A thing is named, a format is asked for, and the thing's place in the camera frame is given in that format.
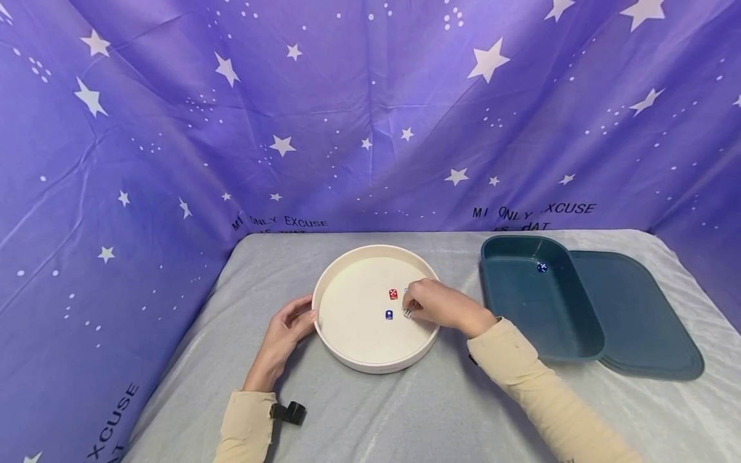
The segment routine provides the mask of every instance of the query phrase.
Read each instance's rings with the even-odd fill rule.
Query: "beige sleeve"
[[[640,456],[539,359],[512,322],[501,319],[468,341],[476,362],[537,428],[562,463],[635,463]]]
[[[232,392],[213,463],[263,463],[273,435],[274,403],[275,393]]]

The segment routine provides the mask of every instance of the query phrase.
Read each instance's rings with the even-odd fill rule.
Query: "left hand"
[[[299,341],[314,331],[316,311],[308,307],[311,298],[312,295],[308,294],[288,302],[270,319],[268,331],[242,390],[265,393],[273,390],[276,380],[283,374],[288,356]]]

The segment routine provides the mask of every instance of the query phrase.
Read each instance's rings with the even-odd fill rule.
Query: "hand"
[[[285,362],[306,335],[314,331],[316,311],[309,310],[311,294],[288,302],[276,313],[270,324],[255,362],[245,379],[242,390],[270,392],[283,374]]]
[[[461,330],[469,338],[485,333],[497,322],[492,312],[465,294],[430,279],[412,282],[402,305],[412,318]]]

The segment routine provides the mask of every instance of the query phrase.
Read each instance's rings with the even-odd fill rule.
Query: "container lid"
[[[605,332],[603,365],[654,379],[702,375],[700,350],[648,269],[618,253],[571,251],[571,258]]]
[[[402,309],[405,288],[425,277],[436,274],[401,247],[375,244],[340,256],[314,290],[319,336],[356,370],[390,373],[408,367],[425,355],[439,329]]]

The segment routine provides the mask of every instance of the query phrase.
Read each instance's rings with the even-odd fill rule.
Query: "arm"
[[[508,320],[440,282],[409,285],[412,317],[461,330],[474,360],[533,422],[562,463],[637,463],[641,459],[539,359]]]
[[[286,304],[273,316],[242,390],[232,392],[224,413],[222,439],[213,463],[262,463],[268,453],[276,403],[272,392],[285,362],[301,339],[314,329],[316,313],[306,310],[311,295]]]
[[[501,319],[468,341],[476,362],[528,414],[564,463],[637,463],[633,449],[538,360],[533,345]]]

